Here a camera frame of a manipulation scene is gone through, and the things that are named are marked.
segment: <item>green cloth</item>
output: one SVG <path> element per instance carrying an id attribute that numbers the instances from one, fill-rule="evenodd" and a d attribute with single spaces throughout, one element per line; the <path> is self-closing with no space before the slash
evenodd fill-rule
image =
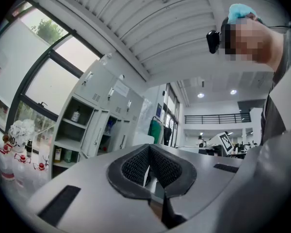
<path id="1" fill-rule="evenodd" d="M 161 134 L 161 125 L 159 124 L 158 121 L 151 121 L 152 127 L 151 127 L 151 132 L 150 136 L 154 137 L 154 144 L 159 143 L 159 138 Z"/>

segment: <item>tree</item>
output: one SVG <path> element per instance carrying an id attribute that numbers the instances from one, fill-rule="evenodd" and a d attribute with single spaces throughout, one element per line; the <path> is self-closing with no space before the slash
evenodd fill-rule
<path id="1" fill-rule="evenodd" d="M 64 31 L 56 23 L 53 23 L 51 19 L 41 19 L 40 24 L 38 26 L 32 26 L 31 30 L 33 30 L 38 36 L 40 36 L 50 45 L 60 39 L 63 36 Z"/>

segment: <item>grey shirt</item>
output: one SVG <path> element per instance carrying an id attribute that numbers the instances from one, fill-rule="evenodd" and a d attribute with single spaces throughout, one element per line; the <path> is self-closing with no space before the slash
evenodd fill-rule
<path id="1" fill-rule="evenodd" d="M 283 54 L 277 71 L 274 73 L 273 85 L 270 92 L 278 84 L 286 71 L 291 66 L 291 28 L 284 34 Z M 263 145 L 269 138 L 282 134 L 286 128 L 278 112 L 276 105 L 268 95 L 261 114 L 262 138 L 260 145 Z"/>

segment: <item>person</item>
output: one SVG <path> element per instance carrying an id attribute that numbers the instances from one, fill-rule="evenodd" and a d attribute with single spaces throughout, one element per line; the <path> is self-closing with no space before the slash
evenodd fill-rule
<path id="1" fill-rule="evenodd" d="M 291 66 L 291 22 L 286 33 L 268 28 L 257 13 L 244 4 L 233 4 L 221 26 L 220 48 L 228 56 L 266 64 L 274 71 L 270 92 Z M 276 105 L 268 95 L 261 114 L 261 143 L 286 130 Z"/>
<path id="2" fill-rule="evenodd" d="M 204 147 L 204 143 L 205 143 L 204 139 L 202 138 L 201 135 L 199 135 L 196 145 L 198 145 L 200 148 L 202 148 L 202 147 Z"/>

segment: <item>black slot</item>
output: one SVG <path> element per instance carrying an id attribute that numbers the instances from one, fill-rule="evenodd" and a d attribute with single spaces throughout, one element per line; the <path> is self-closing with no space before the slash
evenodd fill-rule
<path id="1" fill-rule="evenodd" d="M 239 169 L 239 167 L 228 166 L 228 165 L 224 165 L 221 163 L 215 164 L 213 167 L 220 169 L 220 170 L 223 170 L 223 171 L 231 172 L 231 173 L 237 173 L 237 171 Z"/>
<path id="2" fill-rule="evenodd" d="M 38 214 L 45 222 L 56 227 L 66 210 L 75 199 L 81 188 L 67 185 L 59 194 Z"/>

